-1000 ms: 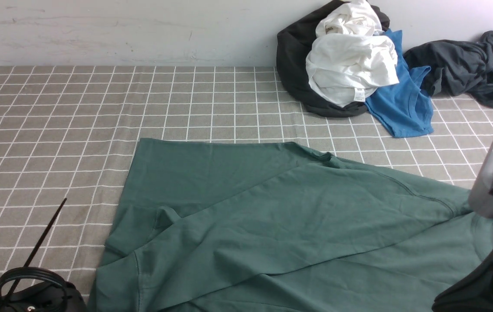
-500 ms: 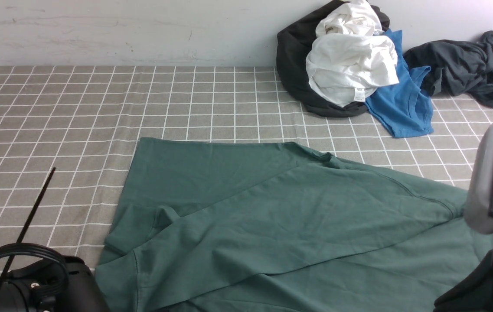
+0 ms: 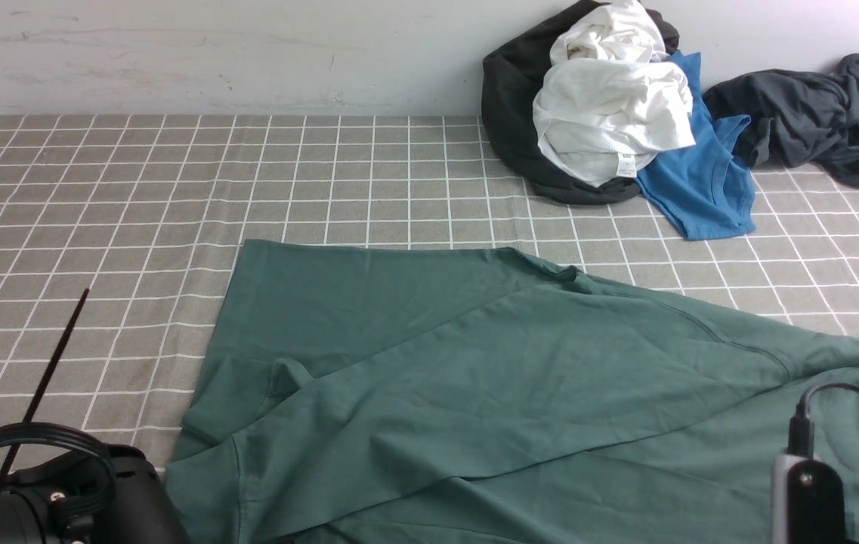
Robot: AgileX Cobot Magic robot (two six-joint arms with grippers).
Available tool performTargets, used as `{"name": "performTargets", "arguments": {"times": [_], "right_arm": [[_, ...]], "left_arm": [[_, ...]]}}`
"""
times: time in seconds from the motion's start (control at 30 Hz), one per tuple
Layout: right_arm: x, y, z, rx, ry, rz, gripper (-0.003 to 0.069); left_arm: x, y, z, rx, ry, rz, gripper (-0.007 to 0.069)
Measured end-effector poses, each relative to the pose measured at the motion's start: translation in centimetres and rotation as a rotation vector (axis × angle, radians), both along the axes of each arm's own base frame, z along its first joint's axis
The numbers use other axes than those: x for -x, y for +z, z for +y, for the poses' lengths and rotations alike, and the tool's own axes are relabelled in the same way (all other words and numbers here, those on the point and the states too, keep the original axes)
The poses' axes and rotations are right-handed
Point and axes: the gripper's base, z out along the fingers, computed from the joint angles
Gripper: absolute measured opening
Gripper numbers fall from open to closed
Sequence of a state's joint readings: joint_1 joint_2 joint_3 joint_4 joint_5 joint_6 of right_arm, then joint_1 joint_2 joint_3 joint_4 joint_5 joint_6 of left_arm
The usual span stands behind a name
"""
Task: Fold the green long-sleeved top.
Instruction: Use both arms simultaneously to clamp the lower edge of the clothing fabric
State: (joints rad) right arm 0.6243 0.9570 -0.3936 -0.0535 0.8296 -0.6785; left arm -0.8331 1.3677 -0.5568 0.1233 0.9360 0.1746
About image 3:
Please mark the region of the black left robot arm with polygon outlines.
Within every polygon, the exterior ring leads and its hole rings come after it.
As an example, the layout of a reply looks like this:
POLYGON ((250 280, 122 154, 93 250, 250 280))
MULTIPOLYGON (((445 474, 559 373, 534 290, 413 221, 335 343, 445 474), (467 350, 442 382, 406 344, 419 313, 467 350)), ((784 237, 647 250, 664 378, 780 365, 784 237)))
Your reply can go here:
POLYGON ((156 469, 134 447, 70 451, 0 485, 0 543, 188 543, 156 469))

